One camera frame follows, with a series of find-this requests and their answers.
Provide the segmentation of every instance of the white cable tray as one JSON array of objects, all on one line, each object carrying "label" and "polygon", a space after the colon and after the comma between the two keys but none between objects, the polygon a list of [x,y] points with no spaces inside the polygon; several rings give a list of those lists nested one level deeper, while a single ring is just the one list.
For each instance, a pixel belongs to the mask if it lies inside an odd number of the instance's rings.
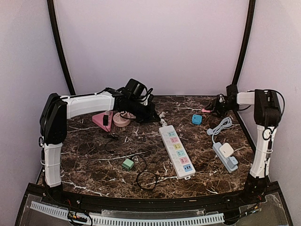
[{"label": "white cable tray", "polygon": [[[56,206],[50,206],[45,203],[32,201],[31,209],[38,212],[59,218],[62,220],[68,220],[68,210],[62,209]],[[90,213],[90,217],[93,220],[93,226],[203,226],[212,225],[224,222],[224,214],[213,214],[208,216],[193,217],[193,218],[179,218],[179,219],[122,219],[122,218],[108,218]],[[86,225],[90,225],[90,219],[88,219]]]}]

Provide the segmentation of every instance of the power strip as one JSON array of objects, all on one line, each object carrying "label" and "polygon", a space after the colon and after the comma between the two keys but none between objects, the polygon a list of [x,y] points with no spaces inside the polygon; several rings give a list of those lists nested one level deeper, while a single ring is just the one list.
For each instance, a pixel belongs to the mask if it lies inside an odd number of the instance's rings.
[{"label": "power strip", "polygon": [[190,179],[196,173],[187,152],[172,125],[160,127],[159,133],[179,179]]}]

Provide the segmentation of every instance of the robotic arm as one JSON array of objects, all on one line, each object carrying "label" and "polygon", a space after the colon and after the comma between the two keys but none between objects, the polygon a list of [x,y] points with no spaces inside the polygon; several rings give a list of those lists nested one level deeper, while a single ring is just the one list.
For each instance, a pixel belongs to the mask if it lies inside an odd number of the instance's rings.
[{"label": "robotic arm", "polygon": [[229,85],[226,97],[219,94],[205,108],[217,117],[224,117],[229,110],[239,111],[240,105],[254,105],[257,145],[254,162],[245,183],[247,194],[260,194],[267,186],[266,176],[269,174],[273,141],[284,111],[280,110],[277,93],[275,90],[261,89],[239,93],[236,85]]},{"label": "robotic arm", "polygon": [[160,121],[152,103],[151,91],[131,79],[118,90],[106,88],[99,93],[78,96],[51,94],[40,118],[39,144],[43,147],[42,164],[45,166],[46,184],[49,187],[61,184],[61,149],[67,136],[67,119],[87,113],[117,110],[132,113],[139,123]]}]

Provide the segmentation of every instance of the pink charger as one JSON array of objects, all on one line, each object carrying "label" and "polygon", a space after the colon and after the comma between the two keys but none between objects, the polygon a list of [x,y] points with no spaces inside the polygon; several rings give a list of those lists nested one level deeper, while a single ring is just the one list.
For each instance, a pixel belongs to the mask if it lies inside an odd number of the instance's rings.
[{"label": "pink charger", "polygon": [[[107,126],[103,125],[103,116],[104,115],[108,115],[109,116],[109,123]],[[100,114],[96,114],[92,116],[92,121],[99,126],[100,128],[102,128],[104,131],[106,132],[110,132],[111,131],[111,126],[112,126],[112,118],[113,118],[113,111],[109,111],[109,112],[103,112]]]}]

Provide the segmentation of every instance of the socket outlet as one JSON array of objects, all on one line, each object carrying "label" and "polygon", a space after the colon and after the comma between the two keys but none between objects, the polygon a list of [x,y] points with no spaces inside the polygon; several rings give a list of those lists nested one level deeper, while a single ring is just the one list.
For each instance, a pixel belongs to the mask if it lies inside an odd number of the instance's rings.
[{"label": "socket outlet", "polygon": [[185,170],[185,172],[192,171],[192,167],[191,167],[191,165],[190,165],[190,164],[188,164],[188,165],[184,166],[184,170]]},{"label": "socket outlet", "polygon": [[170,137],[175,137],[175,136],[176,136],[175,132],[169,132],[168,135],[169,135]]},{"label": "socket outlet", "polygon": [[179,149],[181,149],[182,147],[181,147],[180,144],[175,144],[175,145],[174,145],[174,148],[175,148],[175,150],[179,150]]},{"label": "socket outlet", "polygon": [[182,164],[188,163],[188,159],[186,157],[180,158]]},{"label": "socket outlet", "polygon": [[179,142],[178,138],[176,138],[176,137],[170,138],[170,140],[171,140],[171,143],[173,143],[173,144]]},{"label": "socket outlet", "polygon": [[177,151],[177,154],[178,154],[178,156],[179,156],[179,157],[181,157],[181,156],[184,156],[184,155],[185,155],[185,153],[184,153],[184,151],[183,151],[183,150]]}]

